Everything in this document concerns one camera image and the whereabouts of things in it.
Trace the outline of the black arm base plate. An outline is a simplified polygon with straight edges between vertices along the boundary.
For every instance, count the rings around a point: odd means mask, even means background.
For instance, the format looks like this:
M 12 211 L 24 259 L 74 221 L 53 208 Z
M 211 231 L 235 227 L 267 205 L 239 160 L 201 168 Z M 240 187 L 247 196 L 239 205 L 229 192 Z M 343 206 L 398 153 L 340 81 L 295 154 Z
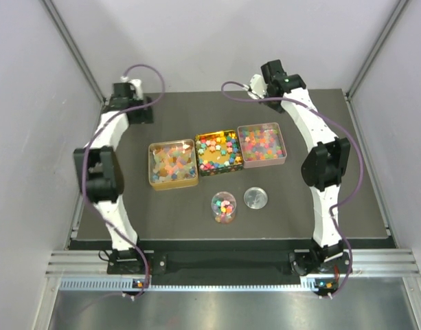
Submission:
M 284 276 L 309 274 L 344 275 L 350 265 L 344 253 L 331 261 L 321 262 L 309 251 L 259 250 L 259 251 L 155 251 L 145 252 L 143 261 L 137 252 L 120 256 L 114 252 L 109 257 L 109 274 L 145 274 L 148 266 L 152 276 L 178 274 L 180 271 L 268 271 Z

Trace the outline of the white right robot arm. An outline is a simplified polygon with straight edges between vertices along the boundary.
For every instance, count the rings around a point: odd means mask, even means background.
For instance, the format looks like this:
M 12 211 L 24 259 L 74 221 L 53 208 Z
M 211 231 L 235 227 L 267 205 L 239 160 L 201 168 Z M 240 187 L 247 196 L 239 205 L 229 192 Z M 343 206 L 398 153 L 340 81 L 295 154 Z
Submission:
M 343 239 L 339 234 L 330 208 L 337 204 L 350 154 L 350 141 L 339 138 L 319 117 L 310 100 L 306 83 L 298 74 L 287 74 L 280 60 L 261 66 L 264 79 L 264 97 L 284 97 L 286 101 L 268 101 L 279 113 L 286 112 L 303 137 L 308 154 L 301 165 L 301 176 L 310 188 L 315 216 L 312 247 L 309 253 L 290 254 L 295 272 L 307 275 L 313 270 L 327 272 L 337 258 L 343 256 Z

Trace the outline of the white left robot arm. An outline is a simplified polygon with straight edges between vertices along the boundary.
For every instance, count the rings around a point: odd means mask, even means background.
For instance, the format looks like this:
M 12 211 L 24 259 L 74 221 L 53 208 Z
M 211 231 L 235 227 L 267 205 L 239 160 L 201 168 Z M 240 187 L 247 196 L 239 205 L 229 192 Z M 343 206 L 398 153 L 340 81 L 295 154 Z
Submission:
M 100 117 L 93 141 L 73 151 L 73 161 L 80 187 L 87 200 L 105 222 L 112 242 L 107 255 L 110 265 L 122 263 L 130 272 L 140 272 L 146 256 L 135 249 L 138 234 L 130 224 L 125 209 L 124 176 L 116 148 L 132 124 L 153 122 L 153 112 L 146 104 L 142 81 L 121 77 L 113 84 L 113 93 Z

